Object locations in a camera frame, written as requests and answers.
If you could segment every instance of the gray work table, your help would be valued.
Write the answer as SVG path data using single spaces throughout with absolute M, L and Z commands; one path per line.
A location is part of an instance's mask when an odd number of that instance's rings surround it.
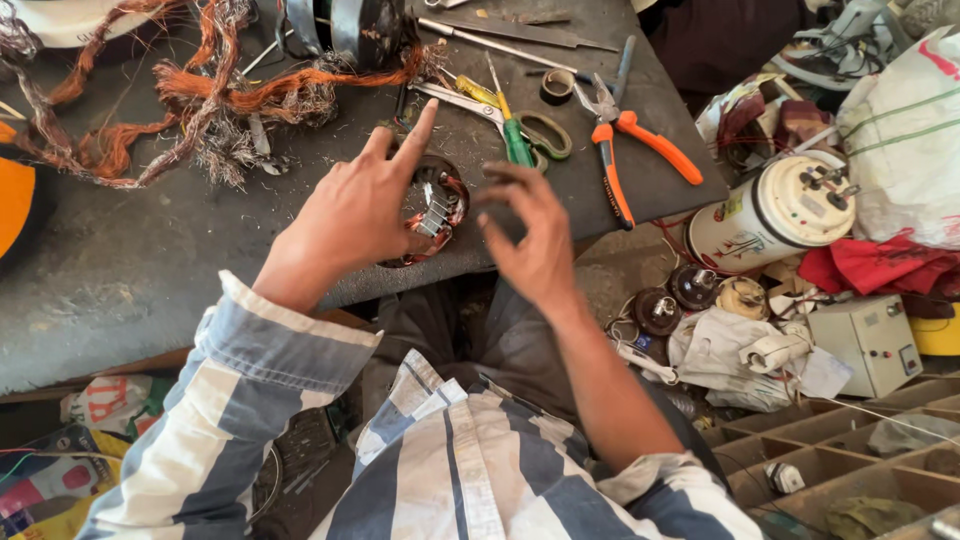
M 407 1 L 423 12 L 421 0 Z M 628 35 L 636 34 L 630 84 L 621 109 L 635 110 L 641 125 L 672 140 L 705 177 L 702 185 L 692 186 L 652 150 L 616 134 L 613 145 L 620 180 L 637 223 L 726 198 L 727 188 L 679 95 L 639 31 L 630 3 L 556 2 L 558 5 L 544 0 L 476 0 L 445 15 L 470 17 L 481 7 L 491 16 L 505 10 L 565 8 L 571 10 L 573 20 L 559 28 L 583 37 L 622 47 Z M 271 29 L 263 22 L 272 23 L 267 13 L 264 17 L 242 36 L 245 53 L 241 65 L 268 42 Z M 425 32 L 421 36 L 426 42 L 437 38 Z M 596 70 L 611 80 L 619 63 L 617 53 L 504 41 Z M 190 42 L 198 42 L 196 32 L 181 29 L 173 39 L 156 41 L 156 50 L 145 57 L 101 62 L 84 95 L 58 108 L 64 125 L 79 135 L 102 125 L 111 110 L 111 122 L 159 119 L 162 108 L 156 101 L 149 68 L 161 57 L 183 63 L 195 50 Z M 455 37 L 448 42 L 449 69 L 491 86 L 483 49 Z M 511 108 L 550 114 L 573 139 L 573 155 L 564 162 L 551 161 L 546 176 L 569 211 L 574 236 L 588 238 L 615 231 L 599 157 L 590 142 L 592 118 L 576 97 L 556 108 L 544 104 L 538 97 L 540 79 L 523 75 L 533 64 L 495 51 L 492 57 Z M 265 62 L 274 58 L 275 53 Z M 44 88 L 51 88 L 68 65 L 63 58 L 43 55 L 31 71 Z M 249 77 L 266 78 L 281 68 L 268 65 Z M 592 95 L 591 88 L 585 89 Z M 279 177 L 252 171 L 243 189 L 211 185 L 198 165 L 186 162 L 141 190 L 99 187 L 41 171 L 42 187 L 56 208 L 30 249 L 18 260 L 5 261 L 8 268 L 0 275 L 0 395 L 190 345 L 204 309 L 221 294 L 217 271 L 228 269 L 251 283 L 274 238 L 290 224 L 316 182 L 337 160 L 354 157 L 373 127 L 393 116 L 395 86 L 340 86 L 336 94 L 339 115 L 335 120 L 320 129 L 294 127 L 273 136 L 275 152 L 293 158 L 292 169 Z M 29 110 L 15 85 L 0 87 L 0 99 L 19 110 Z M 408 103 L 417 102 L 422 105 L 425 98 L 411 91 Z M 482 162 L 505 159 L 498 133 L 487 120 L 451 106 L 441 106 L 436 125 L 430 151 L 454 162 L 476 193 L 486 183 L 480 172 Z M 141 137 L 133 146 L 133 170 L 140 170 L 172 144 L 178 131 Z M 514 234 L 521 231 L 507 209 L 492 209 L 492 215 Z M 469 219 L 436 257 L 403 269 L 371 267 L 351 274 L 327 293 L 321 307 L 369 300 L 491 264 Z

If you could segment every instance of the dark trousers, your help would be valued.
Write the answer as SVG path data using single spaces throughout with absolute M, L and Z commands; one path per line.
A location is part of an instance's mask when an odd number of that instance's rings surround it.
M 557 339 L 535 307 L 499 280 L 484 335 L 473 336 L 469 355 L 455 350 L 458 317 L 449 282 L 433 283 L 380 300 L 379 320 L 384 335 L 363 372 L 365 422 L 386 401 L 398 366 L 410 349 L 416 349 L 442 379 L 456 379 L 465 390 L 480 382 L 483 374 L 515 396 L 579 426 Z M 663 392 L 639 379 L 684 447 L 723 479 L 720 464 L 700 433 Z

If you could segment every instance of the plier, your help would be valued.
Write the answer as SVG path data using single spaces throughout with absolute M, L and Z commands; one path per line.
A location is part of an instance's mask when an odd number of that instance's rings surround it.
M 607 198 L 613 205 L 613 213 L 616 214 L 620 227 L 625 231 L 633 229 L 635 222 L 634 216 L 627 205 L 627 199 L 623 196 L 623 190 L 620 188 L 620 179 L 616 175 L 616 163 L 613 161 L 613 128 L 618 131 L 630 134 L 639 139 L 650 148 L 657 151 L 658 154 L 670 161 L 670 164 L 676 168 L 680 174 L 684 175 L 687 182 L 697 185 L 704 181 L 704 176 L 700 173 L 690 159 L 674 146 L 672 142 L 663 135 L 658 135 L 647 131 L 636 124 L 636 113 L 632 110 L 620 110 L 613 100 L 607 85 L 604 84 L 600 75 L 593 74 L 593 89 L 597 93 L 597 103 L 592 103 L 587 95 L 579 86 L 573 86 L 577 93 L 580 104 L 590 111 L 596 119 L 597 127 L 593 129 L 593 135 L 590 140 L 600 150 L 600 157 L 604 166 L 604 187 L 607 189 Z

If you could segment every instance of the screwdriver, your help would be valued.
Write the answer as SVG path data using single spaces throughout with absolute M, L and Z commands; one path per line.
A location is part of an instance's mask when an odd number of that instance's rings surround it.
M 453 85 L 458 90 L 466 93 L 484 105 L 489 105 L 491 107 L 500 109 L 500 102 L 497 101 L 496 96 L 493 95 L 493 92 L 478 85 L 476 81 L 466 75 L 454 75 L 443 67 L 441 67 L 441 69 L 444 71 L 444 73 L 449 75 L 451 79 L 453 79 Z
M 503 111 L 503 137 L 507 139 L 507 159 L 510 163 L 534 168 L 534 159 L 530 156 L 530 149 L 527 143 L 523 141 L 523 131 L 519 120 L 510 114 L 510 107 L 507 106 L 507 97 L 503 95 L 500 89 L 500 81 L 496 78 L 496 70 L 493 69 L 493 61 L 490 60 L 490 51 L 484 51 L 487 57 L 487 64 L 490 65 L 490 73 L 493 75 L 493 85 L 496 86 L 496 98 L 500 100 L 500 110 Z

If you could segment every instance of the green screwdriver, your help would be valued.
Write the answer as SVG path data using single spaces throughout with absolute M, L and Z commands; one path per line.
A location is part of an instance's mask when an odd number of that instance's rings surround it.
M 510 163 L 534 168 L 534 159 L 530 156 L 530 149 L 523 140 L 520 121 L 510 114 L 510 108 L 507 107 L 507 97 L 503 95 L 500 89 L 500 81 L 496 78 L 496 70 L 493 69 L 493 61 L 490 60 L 490 51 L 485 51 L 487 63 L 490 65 L 490 73 L 493 75 L 493 85 L 496 86 L 496 98 L 500 100 L 500 110 L 503 111 L 503 137 L 507 139 L 507 159 Z

